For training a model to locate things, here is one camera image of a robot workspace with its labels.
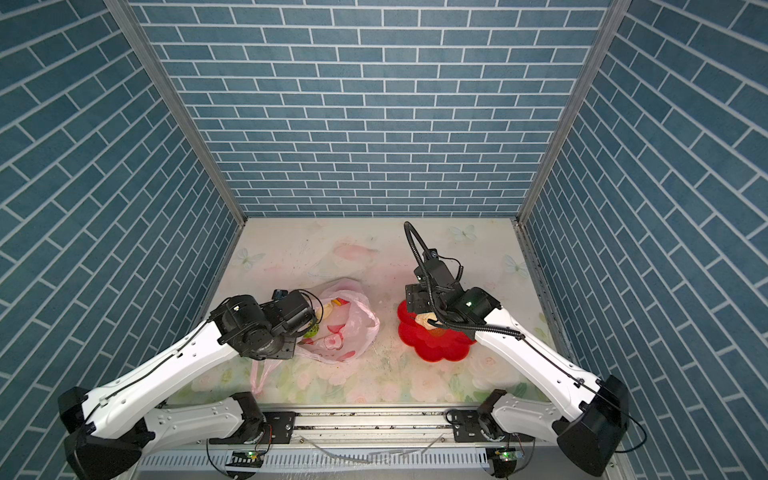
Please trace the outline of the pink plastic bag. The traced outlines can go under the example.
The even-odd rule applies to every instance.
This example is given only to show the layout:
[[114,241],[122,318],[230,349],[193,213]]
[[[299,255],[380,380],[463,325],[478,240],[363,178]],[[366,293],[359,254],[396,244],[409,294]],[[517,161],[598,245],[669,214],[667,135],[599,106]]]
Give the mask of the pink plastic bag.
[[289,360],[252,364],[250,391],[273,403],[369,404],[379,388],[368,377],[362,356],[373,345],[380,320],[361,284],[338,279],[319,294],[319,331],[299,337]]

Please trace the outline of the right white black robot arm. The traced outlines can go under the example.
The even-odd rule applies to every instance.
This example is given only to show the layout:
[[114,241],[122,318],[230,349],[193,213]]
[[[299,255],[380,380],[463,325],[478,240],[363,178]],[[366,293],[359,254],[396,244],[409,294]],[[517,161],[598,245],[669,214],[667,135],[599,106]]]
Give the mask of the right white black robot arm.
[[434,249],[418,255],[409,312],[432,312],[431,326],[462,333],[490,349],[536,386],[546,403],[495,390],[478,410],[491,438],[521,433],[558,445],[578,468],[601,476],[619,453],[631,421],[630,393],[617,377],[602,379],[562,357],[527,331],[479,287],[464,289]]

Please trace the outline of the green fake fruit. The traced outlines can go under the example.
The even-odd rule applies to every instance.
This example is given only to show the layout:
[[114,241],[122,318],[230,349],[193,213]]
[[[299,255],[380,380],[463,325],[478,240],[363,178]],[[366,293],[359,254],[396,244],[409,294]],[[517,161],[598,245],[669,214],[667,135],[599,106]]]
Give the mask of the green fake fruit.
[[318,333],[318,331],[319,331],[319,325],[315,324],[303,335],[303,337],[312,338]]

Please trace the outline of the red flower-shaped plate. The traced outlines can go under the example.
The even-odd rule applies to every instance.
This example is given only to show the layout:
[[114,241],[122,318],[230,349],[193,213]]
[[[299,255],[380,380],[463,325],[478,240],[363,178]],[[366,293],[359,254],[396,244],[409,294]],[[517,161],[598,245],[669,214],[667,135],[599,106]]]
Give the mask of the red flower-shaped plate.
[[416,315],[407,310],[403,300],[397,308],[400,321],[398,335],[401,341],[412,347],[424,361],[435,363],[442,360],[458,362],[465,359],[475,341],[466,334],[446,329],[428,330],[416,322]]

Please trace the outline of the small cream fake bun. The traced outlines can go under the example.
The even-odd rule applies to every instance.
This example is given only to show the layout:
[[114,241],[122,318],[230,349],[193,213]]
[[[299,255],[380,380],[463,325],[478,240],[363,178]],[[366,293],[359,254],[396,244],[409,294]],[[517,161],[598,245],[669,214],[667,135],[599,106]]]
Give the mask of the small cream fake bun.
[[436,323],[438,320],[434,312],[427,312],[417,314],[415,316],[415,322],[426,330],[434,330],[437,328]]

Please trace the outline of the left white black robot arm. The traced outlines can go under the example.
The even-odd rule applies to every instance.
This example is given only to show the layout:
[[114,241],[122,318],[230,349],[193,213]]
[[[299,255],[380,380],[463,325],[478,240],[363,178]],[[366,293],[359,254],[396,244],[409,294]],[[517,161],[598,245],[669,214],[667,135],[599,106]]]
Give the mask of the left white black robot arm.
[[165,403],[235,357],[292,358],[323,313],[322,301],[303,289],[276,290],[265,303],[251,295],[228,297],[191,333],[132,371],[91,390],[65,391],[58,409],[68,432],[67,463],[80,479],[115,479],[152,453],[192,442],[272,444],[275,429],[250,392],[193,407]]

